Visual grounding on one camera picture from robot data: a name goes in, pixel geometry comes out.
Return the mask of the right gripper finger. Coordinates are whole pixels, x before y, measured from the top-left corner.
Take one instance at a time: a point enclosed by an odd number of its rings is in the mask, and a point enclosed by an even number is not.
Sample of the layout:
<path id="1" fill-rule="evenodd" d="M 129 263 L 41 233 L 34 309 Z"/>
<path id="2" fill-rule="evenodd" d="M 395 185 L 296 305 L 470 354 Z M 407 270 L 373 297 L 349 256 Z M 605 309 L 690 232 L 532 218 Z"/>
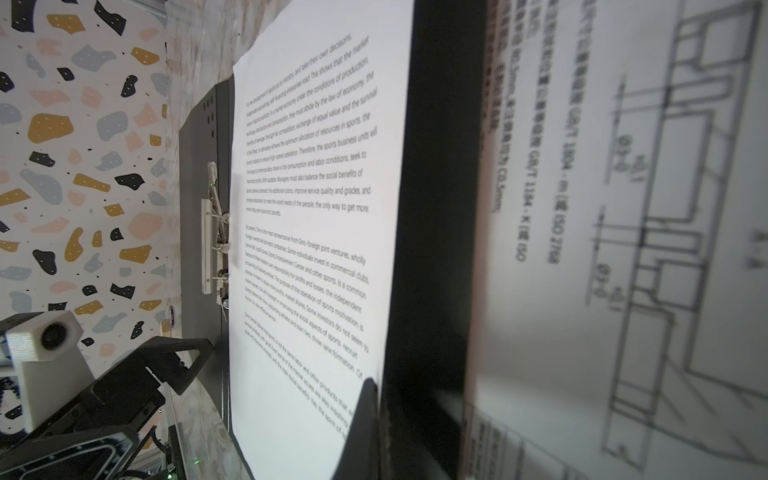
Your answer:
<path id="1" fill-rule="evenodd" d="M 345 445 L 333 480 L 378 480 L 380 435 L 378 386 L 372 378 L 363 383 Z"/>

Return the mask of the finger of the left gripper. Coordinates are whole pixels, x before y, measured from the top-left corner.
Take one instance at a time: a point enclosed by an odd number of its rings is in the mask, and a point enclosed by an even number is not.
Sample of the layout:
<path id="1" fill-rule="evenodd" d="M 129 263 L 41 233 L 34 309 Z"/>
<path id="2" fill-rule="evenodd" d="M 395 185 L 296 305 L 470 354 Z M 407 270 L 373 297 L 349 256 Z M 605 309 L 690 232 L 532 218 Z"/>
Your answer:
<path id="1" fill-rule="evenodd" d="M 152 337 L 119 365 L 120 388 L 136 396 L 151 396 L 163 385 L 183 394 L 214 352 L 205 338 Z"/>

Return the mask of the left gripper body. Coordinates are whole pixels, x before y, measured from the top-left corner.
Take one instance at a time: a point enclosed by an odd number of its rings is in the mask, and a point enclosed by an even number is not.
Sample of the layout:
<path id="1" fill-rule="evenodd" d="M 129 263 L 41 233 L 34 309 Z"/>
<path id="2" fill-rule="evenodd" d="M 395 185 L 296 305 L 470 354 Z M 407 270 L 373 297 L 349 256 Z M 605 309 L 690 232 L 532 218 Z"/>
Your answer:
<path id="1" fill-rule="evenodd" d="M 95 381 L 8 452 L 3 479 L 119 479 L 149 436 L 141 433 L 166 403 L 158 377 Z"/>

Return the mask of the paper with technical drawings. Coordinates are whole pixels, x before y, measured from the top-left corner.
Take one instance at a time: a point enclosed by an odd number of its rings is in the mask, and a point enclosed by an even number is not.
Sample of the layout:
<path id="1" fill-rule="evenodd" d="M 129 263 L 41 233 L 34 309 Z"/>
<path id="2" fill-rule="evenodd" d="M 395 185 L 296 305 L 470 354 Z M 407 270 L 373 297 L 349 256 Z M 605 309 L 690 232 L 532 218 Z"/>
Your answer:
<path id="1" fill-rule="evenodd" d="M 491 1 L 462 479 L 767 475 L 767 5 Z"/>

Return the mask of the paper with printed text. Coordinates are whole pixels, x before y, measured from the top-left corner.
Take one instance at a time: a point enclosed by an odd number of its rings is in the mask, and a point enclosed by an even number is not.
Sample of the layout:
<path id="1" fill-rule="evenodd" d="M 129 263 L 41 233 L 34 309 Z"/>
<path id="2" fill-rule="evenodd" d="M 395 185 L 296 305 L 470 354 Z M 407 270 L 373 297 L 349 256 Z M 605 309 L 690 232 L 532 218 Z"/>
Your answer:
<path id="1" fill-rule="evenodd" d="M 231 420 L 256 479 L 329 479 L 380 383 L 414 5 L 293 1 L 233 68 Z"/>

